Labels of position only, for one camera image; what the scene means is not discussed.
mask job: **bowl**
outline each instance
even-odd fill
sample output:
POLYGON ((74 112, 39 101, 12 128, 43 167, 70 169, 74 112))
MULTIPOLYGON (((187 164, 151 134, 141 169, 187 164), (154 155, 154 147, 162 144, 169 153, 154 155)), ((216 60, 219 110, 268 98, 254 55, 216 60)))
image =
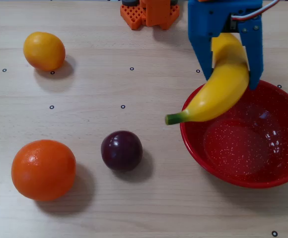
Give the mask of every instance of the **bowl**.
POLYGON ((190 154, 219 179, 249 188, 288 182, 288 94, 270 83, 247 89, 218 118, 181 123, 180 129, 190 154))

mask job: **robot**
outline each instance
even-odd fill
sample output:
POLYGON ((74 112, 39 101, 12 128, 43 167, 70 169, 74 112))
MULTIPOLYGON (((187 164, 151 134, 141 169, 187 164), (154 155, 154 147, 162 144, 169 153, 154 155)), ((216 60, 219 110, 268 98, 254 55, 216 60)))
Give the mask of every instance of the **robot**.
MULTIPOLYGON (((261 14, 276 5, 262 7, 263 0, 189 0, 188 36, 203 73, 213 72, 212 38, 221 32, 239 33, 247 51, 250 89, 254 90, 263 72, 261 14)), ((177 0, 122 0, 121 16, 132 30, 141 25, 159 25, 167 30, 179 16, 177 0)))
POLYGON ((239 33, 248 56, 249 86, 257 87, 263 72, 261 14, 279 1, 262 7, 262 0, 189 0, 188 36, 206 80, 213 72, 212 38, 239 33))

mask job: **banana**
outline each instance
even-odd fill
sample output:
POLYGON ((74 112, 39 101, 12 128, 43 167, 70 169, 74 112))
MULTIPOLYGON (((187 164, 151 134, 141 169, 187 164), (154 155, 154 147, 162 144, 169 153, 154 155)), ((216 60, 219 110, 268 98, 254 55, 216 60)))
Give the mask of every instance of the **banana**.
POLYGON ((240 41, 230 33, 221 33, 213 38, 212 52, 215 68, 210 79, 185 110, 166 116, 167 125, 214 119, 235 105, 247 89, 247 56, 240 41))

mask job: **orange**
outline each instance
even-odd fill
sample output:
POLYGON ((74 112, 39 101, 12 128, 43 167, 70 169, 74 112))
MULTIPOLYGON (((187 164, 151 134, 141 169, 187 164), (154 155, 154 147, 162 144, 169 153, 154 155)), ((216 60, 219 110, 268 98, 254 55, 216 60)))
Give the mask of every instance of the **orange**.
POLYGON ((61 40, 50 33, 34 32, 25 40, 23 52, 34 68, 52 71, 63 65, 66 50, 61 40))
POLYGON ((64 144, 37 140, 20 149, 11 166, 11 178, 25 197, 37 201, 54 200, 72 187, 75 158, 64 144))

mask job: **plum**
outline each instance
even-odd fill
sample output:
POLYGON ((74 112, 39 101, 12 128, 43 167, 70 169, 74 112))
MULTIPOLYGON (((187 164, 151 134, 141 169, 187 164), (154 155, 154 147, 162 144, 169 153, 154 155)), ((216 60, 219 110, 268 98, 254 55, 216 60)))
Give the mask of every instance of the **plum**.
POLYGON ((141 161, 143 148, 140 139, 132 132, 120 130, 108 135, 102 142, 101 155, 112 170, 133 170, 141 161))

